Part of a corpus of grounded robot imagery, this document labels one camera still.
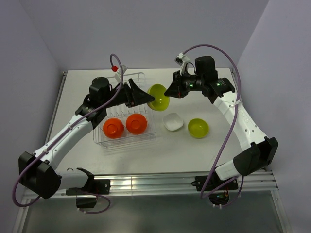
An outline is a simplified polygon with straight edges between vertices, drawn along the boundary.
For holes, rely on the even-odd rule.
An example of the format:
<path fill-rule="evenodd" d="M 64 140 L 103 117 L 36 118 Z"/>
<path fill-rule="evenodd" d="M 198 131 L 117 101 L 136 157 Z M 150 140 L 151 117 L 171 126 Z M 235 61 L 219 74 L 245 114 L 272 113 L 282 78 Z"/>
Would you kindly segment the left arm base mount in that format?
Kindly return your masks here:
<path fill-rule="evenodd" d="M 87 181 L 82 188 L 70 188 L 66 190 L 66 195 L 83 195 L 87 193 L 106 195 L 110 192 L 110 180 L 109 179 L 95 179 Z"/>

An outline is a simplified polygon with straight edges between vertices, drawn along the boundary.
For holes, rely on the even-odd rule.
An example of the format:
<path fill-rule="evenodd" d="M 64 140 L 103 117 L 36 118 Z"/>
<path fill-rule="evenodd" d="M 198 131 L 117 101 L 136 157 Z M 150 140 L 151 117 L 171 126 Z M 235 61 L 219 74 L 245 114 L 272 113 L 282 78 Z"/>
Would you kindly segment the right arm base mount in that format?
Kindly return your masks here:
<path fill-rule="evenodd" d="M 207 179 L 206 176 L 195 176 L 195 180 L 191 183 L 192 186 L 196 187 L 197 191 L 201 191 L 203 188 L 203 185 Z M 238 181 L 237 179 L 232 180 L 231 182 L 228 182 L 230 179 L 227 180 L 220 180 L 217 175 L 212 175 L 210 180 L 207 183 L 207 186 L 205 188 L 205 191 L 212 191 L 213 189 L 217 188 L 218 186 L 224 184 L 224 186 L 220 187 L 219 190 L 238 190 Z"/>

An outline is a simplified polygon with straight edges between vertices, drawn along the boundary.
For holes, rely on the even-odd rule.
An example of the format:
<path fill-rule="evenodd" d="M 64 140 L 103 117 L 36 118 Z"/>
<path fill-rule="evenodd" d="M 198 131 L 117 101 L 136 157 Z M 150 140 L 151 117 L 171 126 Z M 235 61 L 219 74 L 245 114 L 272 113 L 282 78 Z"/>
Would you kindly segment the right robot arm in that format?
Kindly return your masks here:
<path fill-rule="evenodd" d="M 229 79 L 218 77 L 214 59 L 211 56 L 196 58 L 194 74 L 187 71 L 188 57 L 179 54 L 175 61 L 180 70 L 173 73 L 173 81 L 165 95 L 183 98 L 190 91 L 201 92 L 234 125 L 233 132 L 242 149 L 231 161 L 216 167 L 215 174 L 210 177 L 211 186 L 221 189 L 227 179 L 247 176 L 269 165 L 278 148 L 278 141 L 274 137 L 269 138 L 252 120 L 237 99 L 238 93 Z"/>

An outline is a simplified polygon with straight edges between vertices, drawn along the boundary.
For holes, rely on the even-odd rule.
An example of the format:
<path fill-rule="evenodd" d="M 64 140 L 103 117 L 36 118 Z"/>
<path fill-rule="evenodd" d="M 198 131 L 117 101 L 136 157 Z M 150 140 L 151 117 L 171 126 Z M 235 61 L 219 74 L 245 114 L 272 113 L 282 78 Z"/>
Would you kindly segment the orange bowl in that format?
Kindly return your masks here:
<path fill-rule="evenodd" d="M 126 128 L 132 134 L 144 133 L 147 126 L 147 119 L 142 114 L 131 114 L 126 120 Z"/>
<path fill-rule="evenodd" d="M 124 133 L 124 125 L 117 118 L 108 119 L 103 125 L 103 133 L 108 138 L 120 138 Z"/>

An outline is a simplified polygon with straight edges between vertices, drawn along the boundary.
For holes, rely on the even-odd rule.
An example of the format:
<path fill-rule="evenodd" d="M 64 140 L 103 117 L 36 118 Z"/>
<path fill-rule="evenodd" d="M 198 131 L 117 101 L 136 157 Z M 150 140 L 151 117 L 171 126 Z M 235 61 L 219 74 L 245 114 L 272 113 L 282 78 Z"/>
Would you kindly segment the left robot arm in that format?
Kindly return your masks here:
<path fill-rule="evenodd" d="M 115 88 L 108 78 L 92 81 L 89 94 L 76 110 L 69 123 L 47 144 L 30 154 L 24 152 L 18 159 L 20 184 L 40 197 L 48 199 L 59 189 L 79 189 L 84 194 L 94 190 L 94 174 L 83 168 L 59 174 L 56 169 L 67 153 L 107 115 L 107 109 L 125 104 L 135 107 L 154 101 L 132 79 Z"/>

